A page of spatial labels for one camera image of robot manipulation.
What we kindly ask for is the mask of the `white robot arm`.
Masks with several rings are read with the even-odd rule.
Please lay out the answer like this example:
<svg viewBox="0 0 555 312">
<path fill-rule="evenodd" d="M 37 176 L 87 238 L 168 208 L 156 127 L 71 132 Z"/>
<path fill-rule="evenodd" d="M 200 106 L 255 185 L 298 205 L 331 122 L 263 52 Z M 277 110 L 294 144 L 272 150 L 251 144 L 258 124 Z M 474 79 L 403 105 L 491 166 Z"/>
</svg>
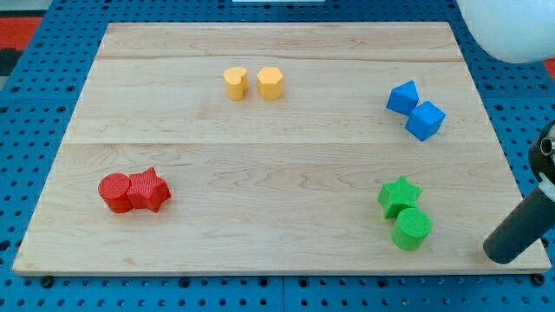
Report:
<svg viewBox="0 0 555 312">
<path fill-rule="evenodd" d="M 554 57 L 551 0 L 458 0 L 474 40 L 490 56 L 509 63 Z M 538 185 L 483 243 L 495 263 L 512 262 L 554 226 L 554 123 L 542 128 L 528 159 Z"/>
</svg>

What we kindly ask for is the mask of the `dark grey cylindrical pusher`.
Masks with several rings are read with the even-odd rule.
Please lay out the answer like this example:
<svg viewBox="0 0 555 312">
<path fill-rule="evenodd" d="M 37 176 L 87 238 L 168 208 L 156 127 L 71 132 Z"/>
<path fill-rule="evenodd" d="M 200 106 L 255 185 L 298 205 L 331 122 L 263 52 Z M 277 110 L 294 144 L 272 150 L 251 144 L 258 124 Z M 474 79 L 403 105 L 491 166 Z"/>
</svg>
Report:
<svg viewBox="0 0 555 312">
<path fill-rule="evenodd" d="M 535 187 L 483 243 L 495 263 L 508 264 L 540 239 L 554 225 L 554 191 Z"/>
</svg>

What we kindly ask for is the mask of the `black tool mount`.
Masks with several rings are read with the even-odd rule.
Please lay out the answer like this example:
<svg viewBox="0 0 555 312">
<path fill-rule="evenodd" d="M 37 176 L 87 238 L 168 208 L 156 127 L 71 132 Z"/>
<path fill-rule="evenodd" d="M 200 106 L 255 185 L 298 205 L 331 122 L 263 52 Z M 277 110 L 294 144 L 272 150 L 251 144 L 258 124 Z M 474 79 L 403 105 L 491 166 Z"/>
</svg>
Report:
<svg viewBox="0 0 555 312">
<path fill-rule="evenodd" d="M 554 183 L 554 121 L 551 120 L 540 131 L 530 145 L 528 159 L 532 174 L 538 181 Z"/>
</svg>

